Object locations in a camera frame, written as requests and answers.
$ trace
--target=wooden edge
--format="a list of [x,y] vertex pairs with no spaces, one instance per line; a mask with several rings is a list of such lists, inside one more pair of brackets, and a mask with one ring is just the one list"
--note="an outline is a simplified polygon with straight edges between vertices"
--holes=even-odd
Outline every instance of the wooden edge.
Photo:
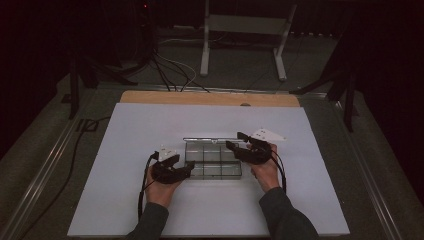
[[126,91],[121,103],[190,104],[221,106],[300,107],[296,96],[288,94],[200,93]]

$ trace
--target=hand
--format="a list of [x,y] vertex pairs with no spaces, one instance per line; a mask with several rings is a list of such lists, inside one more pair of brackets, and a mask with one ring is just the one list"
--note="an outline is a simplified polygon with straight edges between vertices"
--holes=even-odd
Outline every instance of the hand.
[[[147,184],[153,182],[152,178],[152,167],[150,166],[147,172]],[[153,182],[150,186],[146,188],[146,198],[147,202],[157,203],[166,208],[169,207],[169,204],[172,200],[172,195],[175,192],[175,189],[181,184],[180,182],[176,182],[173,184],[163,184],[160,182]]]
[[[272,157],[277,159],[277,146],[275,144],[270,144],[271,149],[273,151]],[[249,164],[251,168],[251,173],[258,179],[259,184],[264,192],[268,192],[268,190],[280,187],[280,183],[278,181],[278,171],[277,165],[274,160],[269,159],[264,164],[254,165]]]

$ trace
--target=person's right hand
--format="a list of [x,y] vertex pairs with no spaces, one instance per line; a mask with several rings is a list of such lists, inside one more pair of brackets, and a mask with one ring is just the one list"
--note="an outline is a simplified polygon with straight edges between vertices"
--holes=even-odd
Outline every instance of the person's right hand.
[[[277,159],[277,146],[274,144],[270,145],[273,151],[272,157]],[[269,159],[264,164],[249,164],[249,166],[251,168],[252,174],[256,177],[256,179],[258,179],[258,182],[265,193],[272,188],[280,187],[280,183],[278,181],[277,165],[275,164],[274,160]]]

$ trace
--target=white tag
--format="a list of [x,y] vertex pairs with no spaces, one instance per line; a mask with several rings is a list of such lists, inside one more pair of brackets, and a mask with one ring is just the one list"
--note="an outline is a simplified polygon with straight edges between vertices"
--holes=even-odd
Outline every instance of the white tag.
[[282,137],[276,133],[273,133],[265,128],[261,128],[259,130],[257,130],[256,132],[254,132],[252,134],[252,136],[250,136],[252,138],[258,139],[258,140],[262,140],[262,141],[286,141],[287,138],[286,137]]
[[172,150],[172,149],[167,149],[163,146],[161,146],[160,151],[159,151],[159,162],[162,162],[172,156],[177,155],[177,150]]

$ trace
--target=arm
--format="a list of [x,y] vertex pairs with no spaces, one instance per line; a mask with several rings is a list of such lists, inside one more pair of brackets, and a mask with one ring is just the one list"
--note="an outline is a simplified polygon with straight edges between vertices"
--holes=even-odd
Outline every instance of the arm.
[[[147,174],[147,184],[153,182],[151,176],[152,168],[150,167]],[[130,232],[125,239],[128,240],[157,240],[162,234],[168,219],[168,206],[171,204],[172,195],[181,182],[174,184],[162,184],[153,182],[147,187],[146,198],[147,203],[144,207],[143,214],[135,229]]]
[[[271,146],[276,153],[277,146]],[[272,239],[318,239],[318,233],[312,223],[293,207],[280,187],[275,163],[268,160],[264,164],[250,165],[250,167],[252,174],[258,179],[265,192],[259,205],[264,213]]]

